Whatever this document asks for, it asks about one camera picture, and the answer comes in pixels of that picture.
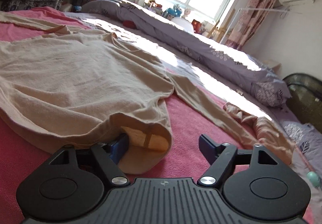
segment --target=beige cloth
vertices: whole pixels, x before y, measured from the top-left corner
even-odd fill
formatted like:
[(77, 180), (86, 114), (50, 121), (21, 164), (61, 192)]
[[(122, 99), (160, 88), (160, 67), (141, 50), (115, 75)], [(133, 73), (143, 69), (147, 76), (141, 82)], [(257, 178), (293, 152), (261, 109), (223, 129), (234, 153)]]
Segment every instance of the beige cloth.
[(0, 22), (55, 32), (0, 42), (0, 117), (42, 150), (88, 148), (126, 132), (130, 149), (119, 166), (143, 173), (171, 148), (164, 99), (174, 90), (234, 139), (253, 138), (188, 78), (166, 73), (157, 57), (114, 33), (4, 12)]
[(262, 144), (285, 164), (292, 163), (295, 143), (285, 137), (284, 133), (268, 118), (253, 116), (229, 102), (224, 105), (223, 109), (240, 124), (245, 123), (254, 129), (256, 138), (253, 137), (252, 140), (242, 139), (242, 141), (247, 141), (241, 142), (245, 148), (250, 148), (255, 144)]

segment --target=pillow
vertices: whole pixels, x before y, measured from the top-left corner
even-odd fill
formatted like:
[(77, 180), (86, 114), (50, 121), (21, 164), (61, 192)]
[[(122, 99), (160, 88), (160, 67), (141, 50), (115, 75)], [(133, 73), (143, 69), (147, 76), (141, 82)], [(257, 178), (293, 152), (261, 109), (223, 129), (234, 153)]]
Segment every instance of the pillow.
[(117, 16), (120, 4), (115, 0), (95, 0), (82, 6), (82, 13), (95, 13), (102, 15)]
[(309, 123), (302, 125), (293, 121), (284, 121), (282, 126), (322, 178), (322, 134)]

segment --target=purple blanket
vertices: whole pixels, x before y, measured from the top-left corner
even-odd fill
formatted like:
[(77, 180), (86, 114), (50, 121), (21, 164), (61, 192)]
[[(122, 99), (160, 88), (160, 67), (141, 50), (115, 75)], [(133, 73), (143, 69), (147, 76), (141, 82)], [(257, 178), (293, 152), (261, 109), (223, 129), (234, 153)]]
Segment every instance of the purple blanket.
[(322, 178), (322, 134), (309, 123), (302, 125), (293, 121), (284, 121), (282, 126)]
[(173, 22), (129, 1), (92, 1), (83, 6), (82, 12), (134, 22), (139, 30), (179, 49), (266, 106), (280, 106), (291, 97), (284, 81), (244, 52), (204, 36), (188, 33)]

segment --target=clothes rack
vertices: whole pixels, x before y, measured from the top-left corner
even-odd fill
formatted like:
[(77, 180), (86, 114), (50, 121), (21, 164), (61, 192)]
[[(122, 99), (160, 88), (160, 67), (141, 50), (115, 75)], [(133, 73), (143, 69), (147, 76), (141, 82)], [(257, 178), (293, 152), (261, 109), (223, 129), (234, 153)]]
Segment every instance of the clothes rack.
[(236, 20), (236, 18), (237, 18), (237, 16), (238, 16), (238, 14), (239, 14), (239, 12), (241, 12), (242, 10), (272, 11), (272, 12), (295, 13), (295, 14), (300, 14), (300, 15), (302, 15), (302, 13), (300, 13), (300, 12), (290, 11), (289, 9), (288, 9), (288, 10), (282, 10), (282, 9), (263, 9), (263, 8), (240, 8), (240, 9), (237, 11), (237, 13), (236, 13), (236, 15), (235, 15), (234, 19), (233, 19), (233, 20), (232, 20), (232, 22), (230, 23), (230, 25), (229, 25), (228, 29), (226, 30), (225, 35), (223, 35), (222, 39), (220, 40), (220, 44), (222, 44), (222, 42), (224, 41), (224, 39), (225, 39), (226, 35), (228, 34), (229, 30), (231, 29), (231, 26), (234, 24), (234, 22), (235, 22), (235, 20)]

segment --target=pink bedsheet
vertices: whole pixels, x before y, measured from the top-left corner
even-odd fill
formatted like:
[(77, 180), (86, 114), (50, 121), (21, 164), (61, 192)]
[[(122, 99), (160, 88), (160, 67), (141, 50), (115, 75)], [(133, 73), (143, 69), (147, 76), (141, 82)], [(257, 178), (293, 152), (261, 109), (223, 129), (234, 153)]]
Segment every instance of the pink bedsheet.
[[(48, 7), (16, 11), (14, 14), (41, 18), (59, 24), (83, 25)], [(0, 23), (0, 40), (14, 41), (43, 34), (44, 32), (41, 31)], [(212, 98), (221, 107), (225, 104), (214, 95)], [(201, 134), (211, 136), (218, 143), (229, 142), (241, 148), (229, 135), (188, 107), (176, 95), (168, 98), (166, 105), (173, 131), (173, 148), (166, 158), (142, 177), (193, 177), (197, 180), (209, 167), (198, 149), (198, 138)], [(50, 154), (26, 142), (1, 119), (0, 143), (0, 224), (18, 224), (23, 220), (23, 215), (16, 202), (16, 189)], [(237, 170), (244, 170), (247, 167), (239, 166)], [(311, 211), (307, 211), (305, 219), (313, 223)]]

